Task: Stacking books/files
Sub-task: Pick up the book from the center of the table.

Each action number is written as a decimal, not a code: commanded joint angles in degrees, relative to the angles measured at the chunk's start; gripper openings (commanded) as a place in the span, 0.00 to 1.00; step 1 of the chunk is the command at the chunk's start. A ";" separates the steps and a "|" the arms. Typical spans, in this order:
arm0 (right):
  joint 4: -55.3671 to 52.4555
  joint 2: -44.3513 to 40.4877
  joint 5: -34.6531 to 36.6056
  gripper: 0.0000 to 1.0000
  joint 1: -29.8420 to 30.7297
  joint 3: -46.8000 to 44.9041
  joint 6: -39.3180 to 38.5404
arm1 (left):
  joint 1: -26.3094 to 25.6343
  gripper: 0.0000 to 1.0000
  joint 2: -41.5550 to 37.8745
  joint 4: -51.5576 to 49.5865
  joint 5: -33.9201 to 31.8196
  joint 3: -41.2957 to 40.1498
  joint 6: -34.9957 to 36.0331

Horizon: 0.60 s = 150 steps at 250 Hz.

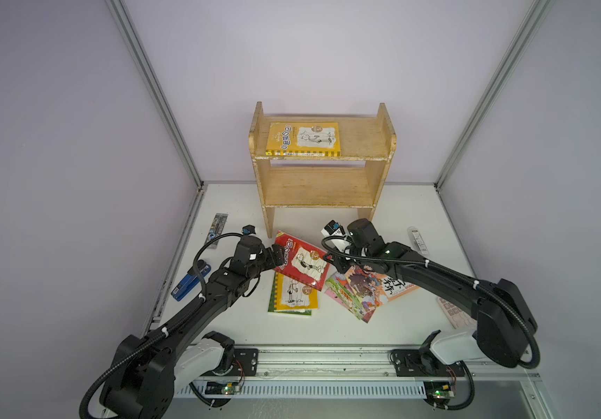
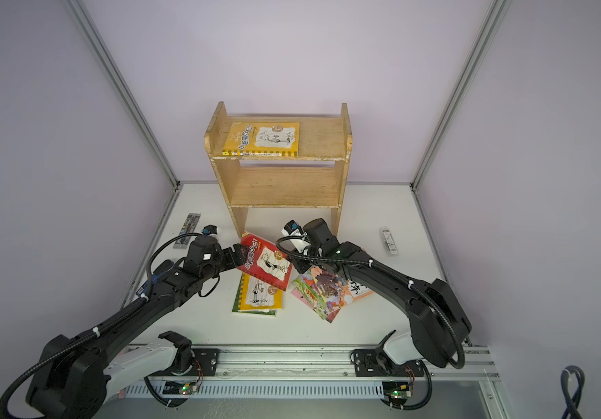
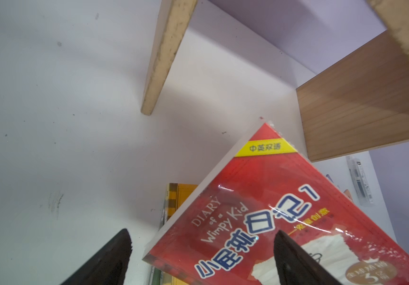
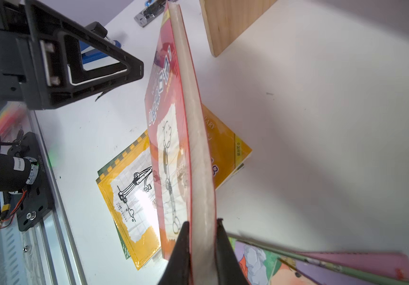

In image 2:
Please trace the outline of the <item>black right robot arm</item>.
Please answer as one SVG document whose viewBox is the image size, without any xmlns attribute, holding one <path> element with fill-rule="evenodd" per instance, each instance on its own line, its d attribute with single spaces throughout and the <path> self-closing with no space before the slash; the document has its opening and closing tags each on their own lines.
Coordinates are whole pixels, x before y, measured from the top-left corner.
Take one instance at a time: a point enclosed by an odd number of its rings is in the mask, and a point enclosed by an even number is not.
<svg viewBox="0 0 601 419">
<path fill-rule="evenodd" d="M 412 343 L 438 368 L 464 368 L 464 342 L 472 326 L 454 291 L 442 279 L 427 282 L 405 275 L 369 255 L 361 246 L 340 242 L 322 218 L 307 223 L 301 235 L 276 240 L 293 265 L 318 266 L 366 286 L 408 319 Z"/>
</svg>

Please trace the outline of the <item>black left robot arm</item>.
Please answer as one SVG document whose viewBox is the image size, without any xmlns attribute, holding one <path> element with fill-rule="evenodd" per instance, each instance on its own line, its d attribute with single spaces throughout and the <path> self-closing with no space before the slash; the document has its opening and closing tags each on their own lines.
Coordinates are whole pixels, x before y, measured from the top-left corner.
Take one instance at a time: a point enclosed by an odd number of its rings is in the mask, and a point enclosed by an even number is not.
<svg viewBox="0 0 601 419">
<path fill-rule="evenodd" d="M 9 402 L 24 382 L 27 403 L 43 418 L 91 418 L 108 399 L 115 376 L 107 367 L 136 337 L 195 295 L 210 279 L 244 265 L 242 244 L 223 248 L 213 235 L 190 233 L 185 257 L 148 261 L 147 280 L 136 300 L 109 319 L 73 338 L 59 335 L 44 347 L 39 361 L 5 389 L 0 418 L 11 418 Z"/>
</svg>

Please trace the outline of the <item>red wimpy kid book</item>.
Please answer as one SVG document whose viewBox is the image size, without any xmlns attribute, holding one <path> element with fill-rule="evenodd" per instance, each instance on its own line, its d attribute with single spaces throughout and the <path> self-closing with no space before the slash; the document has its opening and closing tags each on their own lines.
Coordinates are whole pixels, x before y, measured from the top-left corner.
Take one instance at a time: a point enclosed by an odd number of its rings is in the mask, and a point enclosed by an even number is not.
<svg viewBox="0 0 601 419">
<path fill-rule="evenodd" d="M 286 291 L 292 273 L 292 263 L 286 255 L 274 243 L 247 231 L 240 244 L 244 246 L 244 265 L 239 270 Z"/>
</svg>

